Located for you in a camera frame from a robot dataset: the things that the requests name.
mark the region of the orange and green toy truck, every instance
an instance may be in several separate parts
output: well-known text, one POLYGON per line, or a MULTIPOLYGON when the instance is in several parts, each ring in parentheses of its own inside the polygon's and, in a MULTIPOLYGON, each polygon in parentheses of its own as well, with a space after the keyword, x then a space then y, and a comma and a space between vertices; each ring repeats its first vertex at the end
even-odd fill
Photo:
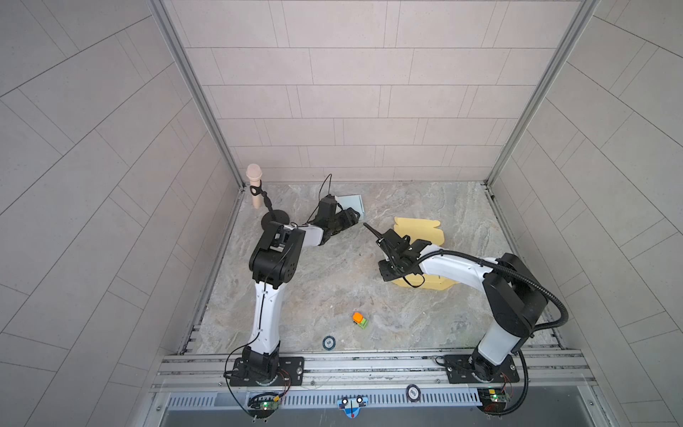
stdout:
POLYGON ((365 329, 367 326, 367 319, 363 317, 362 314, 355 312, 353 314, 353 321, 356 322, 358 326, 360 326, 362 329, 365 329))

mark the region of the metal corner post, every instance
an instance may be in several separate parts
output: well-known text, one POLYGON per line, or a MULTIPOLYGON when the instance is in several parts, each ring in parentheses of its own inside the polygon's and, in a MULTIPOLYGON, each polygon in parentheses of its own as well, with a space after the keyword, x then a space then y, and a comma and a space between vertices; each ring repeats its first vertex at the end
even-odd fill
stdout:
POLYGON ((201 90, 201 85, 199 84, 199 81, 197 80, 197 77, 192 69, 192 65, 190 65, 190 61, 185 54, 185 50, 180 43, 180 39, 178 38, 176 30, 173 28, 173 24, 171 23, 171 19, 169 18, 166 7, 163 4, 163 0, 147 0, 147 2, 149 4, 150 10, 152 11, 154 20, 161 30, 162 36, 168 43, 169 50, 171 51, 171 54, 178 65, 180 74, 188 83, 188 88, 190 89, 190 93, 197 103, 197 108, 199 109, 201 118, 204 119, 209 133, 213 137, 214 141, 216 141, 216 144, 221 151, 221 155, 223 155, 223 158, 230 168, 230 171, 235 177, 237 185, 240 187, 240 191, 244 191, 245 182, 240 175, 237 164, 235 164, 235 160, 232 158, 232 155, 227 149, 227 144, 225 142, 225 138, 223 137, 223 133, 216 122, 216 118, 211 112, 211 108, 209 107, 208 101, 201 90))
POLYGON ((574 48, 576 41, 581 36, 581 33, 583 33, 584 28, 586 28, 591 16, 593 16, 593 11, 599 2, 600 0, 581 1, 579 8, 574 13, 572 21, 569 23, 567 30, 557 45, 557 49, 555 50, 555 53, 553 53, 553 57, 550 59, 545 72, 533 90, 533 93, 531 94, 524 111, 520 115, 517 124, 512 130, 510 138, 508 138, 507 143, 505 143, 503 146, 501 155, 498 157, 496 164, 493 165, 488 177, 484 180, 489 189, 495 180, 498 179, 505 162, 512 155, 512 150, 514 150, 515 146, 521 139, 522 134, 524 134, 524 131, 529 126, 531 119, 533 118, 534 114, 536 114, 536 110, 538 110, 543 98, 545 98, 545 95, 548 93, 548 90, 553 84, 555 77, 557 77, 559 71, 562 69, 562 66, 567 61, 567 58, 569 58, 569 54, 572 52, 572 49, 574 48))

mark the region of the round black base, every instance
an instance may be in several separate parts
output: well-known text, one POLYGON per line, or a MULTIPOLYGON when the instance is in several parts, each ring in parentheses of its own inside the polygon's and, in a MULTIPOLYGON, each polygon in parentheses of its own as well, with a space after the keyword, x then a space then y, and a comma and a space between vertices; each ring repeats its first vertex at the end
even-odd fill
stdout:
POLYGON ((273 215, 271 215, 270 212, 268 212, 263 216, 263 218, 261 218, 261 228, 263 230, 266 229, 266 226, 271 221, 275 221, 280 224, 290 223, 290 216, 287 215, 287 212, 285 212, 284 210, 275 209, 273 210, 273 215))

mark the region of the marble table surface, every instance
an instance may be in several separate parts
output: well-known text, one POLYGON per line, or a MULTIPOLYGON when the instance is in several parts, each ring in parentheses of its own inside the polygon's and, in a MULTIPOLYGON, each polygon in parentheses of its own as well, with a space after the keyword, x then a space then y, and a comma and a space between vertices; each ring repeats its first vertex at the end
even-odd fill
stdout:
MULTIPOLYGON (((276 209, 304 223, 318 202, 319 184, 265 184, 276 209)), ((322 195, 326 194, 327 185, 322 195)), ((479 182, 332 183, 332 194, 360 194, 365 221, 380 232, 394 217, 438 219, 444 247, 475 256, 501 256, 510 247, 479 182)), ((229 353, 247 342, 255 290, 249 256, 262 230, 265 207, 246 194, 195 343, 195 354, 229 353)), ((322 350, 332 335, 335 350, 471 348, 492 321, 484 294, 462 284, 444 291, 403 288, 383 282, 382 252, 361 223, 323 246, 301 251, 282 307, 281 351, 322 350), (361 312, 366 329, 353 323, 361 312)), ((556 344, 549 331, 529 343, 556 344)))

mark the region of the tiled wall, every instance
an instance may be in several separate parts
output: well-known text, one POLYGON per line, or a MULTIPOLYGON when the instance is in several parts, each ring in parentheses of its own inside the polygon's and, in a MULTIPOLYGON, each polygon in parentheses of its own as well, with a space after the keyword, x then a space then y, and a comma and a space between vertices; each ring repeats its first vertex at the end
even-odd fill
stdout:
POLYGON ((683 425, 682 25, 603 0, 493 184, 622 427, 683 425))
POLYGON ((3 0, 0 40, 0 424, 123 426, 237 186, 144 0, 3 0))
POLYGON ((482 180, 578 1, 166 0, 240 168, 482 180))

